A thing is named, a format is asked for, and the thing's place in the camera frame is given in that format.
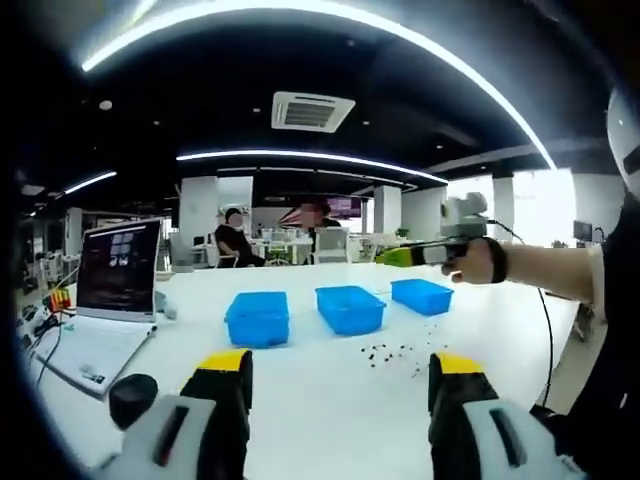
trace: laptop screen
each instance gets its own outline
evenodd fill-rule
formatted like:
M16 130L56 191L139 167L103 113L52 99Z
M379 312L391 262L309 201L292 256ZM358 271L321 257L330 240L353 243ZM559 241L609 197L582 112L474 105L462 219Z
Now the laptop screen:
M160 222L85 234L78 272L79 308L153 312Z

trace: person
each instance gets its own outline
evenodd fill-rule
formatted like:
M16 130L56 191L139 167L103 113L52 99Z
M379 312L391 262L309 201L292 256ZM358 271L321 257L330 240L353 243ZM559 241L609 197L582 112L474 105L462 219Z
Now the person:
M237 258L236 268L254 265L262 267L264 258L255 255L251 251L251 245L242 231L242 213L237 208L230 208L224 215L225 224L218 226L214 235L221 255L230 255ZM231 268L234 262L231 259L221 259L220 267Z
M340 222L330 218L331 207L326 201L316 200L300 205L301 224L308 229L311 244L311 254L316 251L316 228L340 227ZM309 255L304 264L313 263L313 255Z
M541 419L554 434L557 448L573 456L590 478L611 478L619 476L614 473L618 471L624 475L627 470L622 465L632 468L640 431L640 365L635 357L640 338L635 300L640 272L640 110L636 106L616 91L607 111L609 142L627 193L618 224L604 243L589 248L542 248L476 239L464 257L442 267L442 273L452 275L456 283L507 279L591 303L596 318L606 318L604 344L570 412Z

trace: blue plastic bin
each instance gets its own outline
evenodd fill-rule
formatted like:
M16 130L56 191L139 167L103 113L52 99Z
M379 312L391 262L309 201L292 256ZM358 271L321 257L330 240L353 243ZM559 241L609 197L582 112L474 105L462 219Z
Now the blue plastic bin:
M231 343L266 348L289 340L289 309L285 292L240 293L224 321Z
M382 325L386 303L355 286L316 288L318 311L334 333L363 335Z
M453 290L422 279L391 282L391 298L422 315L449 311Z

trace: black wristband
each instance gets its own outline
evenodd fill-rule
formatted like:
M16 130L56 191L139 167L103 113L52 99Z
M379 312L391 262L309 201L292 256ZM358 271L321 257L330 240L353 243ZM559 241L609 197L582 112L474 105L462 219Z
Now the black wristband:
M504 282L507 278L507 252L504 251L502 245L496 242L493 238L482 237L489 245L489 251L491 252L491 262L493 263L493 276L491 277L491 283Z

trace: air conditioner vent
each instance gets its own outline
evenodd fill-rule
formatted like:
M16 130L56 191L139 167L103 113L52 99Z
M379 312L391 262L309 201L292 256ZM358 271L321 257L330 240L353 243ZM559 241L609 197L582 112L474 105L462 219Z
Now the air conditioner vent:
M308 93L276 92L271 127L334 133L356 102Z

